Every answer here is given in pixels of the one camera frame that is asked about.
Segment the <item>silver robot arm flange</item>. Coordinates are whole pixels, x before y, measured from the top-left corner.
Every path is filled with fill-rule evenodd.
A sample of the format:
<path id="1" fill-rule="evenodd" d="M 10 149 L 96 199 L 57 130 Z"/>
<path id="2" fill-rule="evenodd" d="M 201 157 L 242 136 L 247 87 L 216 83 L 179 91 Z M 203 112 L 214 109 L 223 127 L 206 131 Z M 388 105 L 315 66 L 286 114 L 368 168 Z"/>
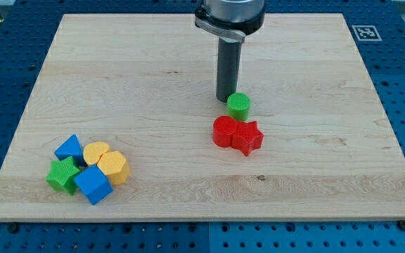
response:
<path id="1" fill-rule="evenodd" d="M 202 0 L 195 9 L 195 26 L 229 43 L 245 41 L 264 22 L 265 0 Z"/>

